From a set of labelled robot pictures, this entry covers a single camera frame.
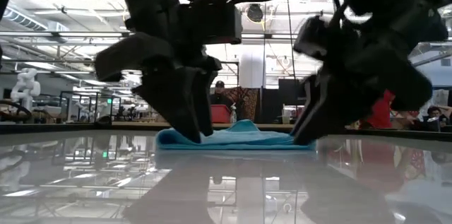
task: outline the person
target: person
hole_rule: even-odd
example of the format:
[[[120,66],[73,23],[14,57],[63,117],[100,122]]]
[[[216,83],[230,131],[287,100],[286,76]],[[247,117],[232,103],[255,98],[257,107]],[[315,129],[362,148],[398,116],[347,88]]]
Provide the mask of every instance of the person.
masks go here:
[[[223,81],[217,81],[217,83],[215,83],[215,92],[210,95],[210,104],[226,105],[227,107],[230,107],[233,102],[223,94],[224,92],[225,83]]]
[[[383,97],[377,100],[372,107],[372,114],[366,119],[360,121],[361,129],[392,129],[391,123],[391,103],[394,100],[394,94],[385,90]],[[396,112],[395,117],[404,118],[409,124],[413,124],[415,117],[409,112]]]
[[[451,124],[452,107],[431,106],[427,110],[428,118],[439,118],[439,126],[444,127]]]

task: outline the duct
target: duct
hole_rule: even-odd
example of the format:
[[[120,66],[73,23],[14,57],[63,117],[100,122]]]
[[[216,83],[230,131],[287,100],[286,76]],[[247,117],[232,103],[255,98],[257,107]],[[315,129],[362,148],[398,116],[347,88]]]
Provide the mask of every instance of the duct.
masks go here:
[[[33,31],[67,31],[68,28],[64,27],[62,24],[49,21],[47,25],[41,23],[29,16],[22,9],[15,8],[13,6],[7,6],[3,15],[3,19],[9,20],[11,22],[17,23],[26,27],[27,29]],[[62,37],[46,37],[46,39],[51,41],[56,41],[58,43],[65,43],[67,40]]]
[[[10,7],[6,7],[5,12],[3,14],[3,18],[9,21],[13,21],[14,23],[18,23],[22,26],[25,26],[31,30],[47,30],[47,26],[37,22],[36,20],[31,19],[30,17],[23,15],[22,13]]]

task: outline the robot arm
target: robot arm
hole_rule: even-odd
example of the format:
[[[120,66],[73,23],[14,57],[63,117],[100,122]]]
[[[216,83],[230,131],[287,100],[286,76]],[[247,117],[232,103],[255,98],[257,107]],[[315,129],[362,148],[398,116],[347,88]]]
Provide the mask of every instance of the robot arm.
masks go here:
[[[204,45],[240,44],[242,17],[235,4],[270,0],[125,0],[134,35],[100,52],[100,81],[119,81],[121,71],[139,69],[133,89],[177,131],[200,142],[213,133],[209,89],[222,68]]]
[[[194,142],[213,129],[209,87],[220,62],[204,45],[241,42],[241,16],[235,4],[270,0],[125,0],[131,14],[126,26],[134,35],[98,54],[100,81],[119,81],[121,71],[139,69],[135,88],[177,131]],[[437,9],[451,0],[334,0],[330,22],[310,18],[294,49],[323,61],[304,81],[308,103],[292,134],[306,144],[337,132],[371,112],[385,89],[396,96],[392,108],[416,110],[430,98],[431,83],[408,60],[421,41],[442,41],[447,30]],[[357,25],[346,8],[362,16]]]

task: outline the blue towel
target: blue towel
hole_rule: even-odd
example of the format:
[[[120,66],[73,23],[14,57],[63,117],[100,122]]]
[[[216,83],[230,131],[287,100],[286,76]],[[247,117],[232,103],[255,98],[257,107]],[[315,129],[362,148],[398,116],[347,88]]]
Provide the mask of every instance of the blue towel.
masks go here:
[[[260,131],[249,120],[242,120],[228,129],[201,134],[201,143],[194,143],[174,129],[164,129],[157,136],[157,147],[166,150],[309,150],[312,146],[296,146],[291,135]]]

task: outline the patterned fabric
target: patterned fabric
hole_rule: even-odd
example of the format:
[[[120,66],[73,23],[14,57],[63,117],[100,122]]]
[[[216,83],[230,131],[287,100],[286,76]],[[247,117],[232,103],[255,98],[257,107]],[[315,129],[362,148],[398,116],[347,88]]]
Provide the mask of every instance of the patterned fabric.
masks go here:
[[[251,88],[226,88],[222,94],[235,103],[237,107],[237,119],[254,121],[256,115],[257,95],[259,89]]]

